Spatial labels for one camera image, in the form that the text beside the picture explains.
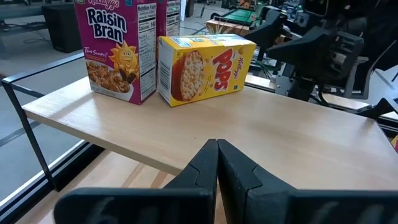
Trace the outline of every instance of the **nutrition facts label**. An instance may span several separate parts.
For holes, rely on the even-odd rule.
[[[138,46],[141,99],[155,89],[156,3],[139,4]]]
[[[167,36],[180,34],[180,0],[167,2]]]

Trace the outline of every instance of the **yellow cereal box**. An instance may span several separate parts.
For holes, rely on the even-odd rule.
[[[160,37],[157,89],[170,106],[242,90],[255,48],[236,34]]]

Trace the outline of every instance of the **purple cereal box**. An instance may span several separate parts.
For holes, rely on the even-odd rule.
[[[180,35],[181,0],[160,0],[157,3],[157,36]]]
[[[75,0],[91,89],[140,105],[155,91],[156,0]]]

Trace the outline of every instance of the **cereal box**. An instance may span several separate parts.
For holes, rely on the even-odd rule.
[[[181,0],[159,0],[157,3],[156,29],[158,36],[180,35]]]
[[[157,89],[170,106],[242,90],[255,48],[236,34],[160,37]]]
[[[75,0],[91,89],[141,104],[155,91],[155,0]]]

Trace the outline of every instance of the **wooden table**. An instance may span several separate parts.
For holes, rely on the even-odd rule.
[[[299,189],[398,189],[398,155],[374,120],[255,88],[170,108],[157,93],[141,106],[93,93],[84,78],[23,108],[173,175],[225,138]]]

